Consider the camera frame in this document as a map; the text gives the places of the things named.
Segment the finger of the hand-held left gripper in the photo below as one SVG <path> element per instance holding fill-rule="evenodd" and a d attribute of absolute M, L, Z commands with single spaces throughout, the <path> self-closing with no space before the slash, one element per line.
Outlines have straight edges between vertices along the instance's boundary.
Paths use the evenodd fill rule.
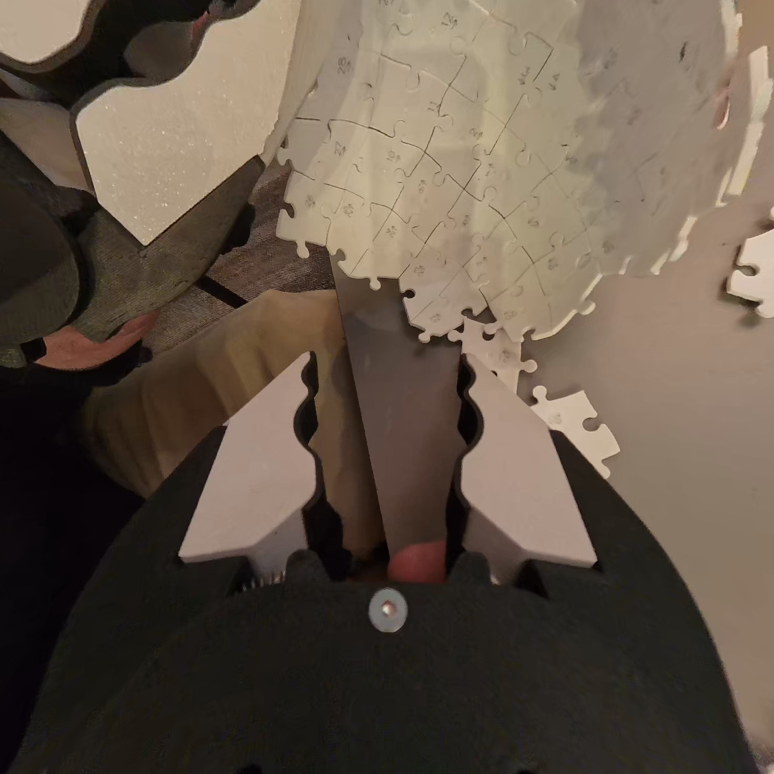
<path fill-rule="evenodd" d="M 257 157 L 272 161 L 330 50 L 328 1 L 263 1 L 208 24 L 175 77 L 106 85 L 73 130 L 96 199 L 147 246 Z"/>
<path fill-rule="evenodd" d="M 2 69 L 52 71 L 81 53 L 94 31 L 99 1 L 2 1 Z"/>

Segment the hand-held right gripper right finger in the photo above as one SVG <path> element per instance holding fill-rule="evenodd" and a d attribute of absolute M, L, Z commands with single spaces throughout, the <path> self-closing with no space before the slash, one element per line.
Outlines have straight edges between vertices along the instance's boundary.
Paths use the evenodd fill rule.
<path fill-rule="evenodd" d="M 463 450 L 452 474 L 452 561 L 482 554 L 496 584 L 530 560 L 581 568 L 597 561 L 547 424 L 474 355 L 457 392 Z"/>

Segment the partly built puzzle ball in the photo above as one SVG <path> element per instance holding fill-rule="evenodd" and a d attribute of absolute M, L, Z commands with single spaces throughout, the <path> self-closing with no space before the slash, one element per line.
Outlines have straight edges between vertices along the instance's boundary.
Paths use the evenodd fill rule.
<path fill-rule="evenodd" d="M 276 234 L 395 279 L 420 339 L 464 312 L 549 337 L 658 275 L 739 197 L 772 101 L 741 2 L 346 2 L 279 150 Z"/>

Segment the person's right hand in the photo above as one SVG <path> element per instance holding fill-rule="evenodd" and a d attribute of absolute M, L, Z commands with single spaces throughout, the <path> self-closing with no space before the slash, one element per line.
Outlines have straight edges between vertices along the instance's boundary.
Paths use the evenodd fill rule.
<path fill-rule="evenodd" d="M 442 584 L 447 579 L 444 540 L 417 543 L 391 556 L 386 575 L 398 584 Z"/>

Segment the white puzzle piece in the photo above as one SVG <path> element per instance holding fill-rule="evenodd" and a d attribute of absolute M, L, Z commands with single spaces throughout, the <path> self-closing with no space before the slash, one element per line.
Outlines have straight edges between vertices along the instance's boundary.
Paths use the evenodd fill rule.
<path fill-rule="evenodd" d="M 485 324 L 466 319 L 461 332 L 448 334 L 450 340 L 458 341 L 463 354 L 473 355 L 490 372 L 516 393 L 522 373 L 532 374 L 537 370 L 533 360 L 522 360 L 522 344 L 515 343 L 503 330 L 494 334 L 485 333 Z"/>
<path fill-rule="evenodd" d="M 604 478 L 610 479 L 611 471 L 605 461 L 620 453 L 618 441 L 609 427 L 601 423 L 595 429 L 587 429 L 587 420 L 597 419 L 597 411 L 584 390 L 550 399 L 547 388 L 533 388 L 535 403 L 532 410 L 554 431 L 563 433 L 575 445 L 587 461 Z"/>

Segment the joined white puzzle pieces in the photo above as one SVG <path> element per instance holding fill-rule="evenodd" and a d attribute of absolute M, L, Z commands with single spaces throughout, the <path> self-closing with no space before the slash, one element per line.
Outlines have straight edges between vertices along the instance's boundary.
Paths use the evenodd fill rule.
<path fill-rule="evenodd" d="M 726 292 L 756 305 L 762 318 L 773 318 L 773 229 L 744 240 Z"/>

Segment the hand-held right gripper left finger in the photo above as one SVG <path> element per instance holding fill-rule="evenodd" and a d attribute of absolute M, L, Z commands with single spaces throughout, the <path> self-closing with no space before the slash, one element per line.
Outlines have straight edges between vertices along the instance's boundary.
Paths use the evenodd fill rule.
<path fill-rule="evenodd" d="M 242 557 L 285 567 L 307 549 L 304 513 L 322 495 L 316 355 L 302 353 L 225 424 L 225 433 L 179 548 L 185 564 Z"/>

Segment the person's left hand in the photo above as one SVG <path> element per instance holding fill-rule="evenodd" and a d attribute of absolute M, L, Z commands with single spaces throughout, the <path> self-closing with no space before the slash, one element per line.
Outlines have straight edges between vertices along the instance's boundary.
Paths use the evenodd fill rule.
<path fill-rule="evenodd" d="M 102 343 L 94 342 L 73 326 L 44 337 L 46 353 L 35 363 L 65 371 L 84 371 L 98 368 L 128 351 L 152 330 L 161 310 L 155 310 L 130 320 L 119 331 Z"/>

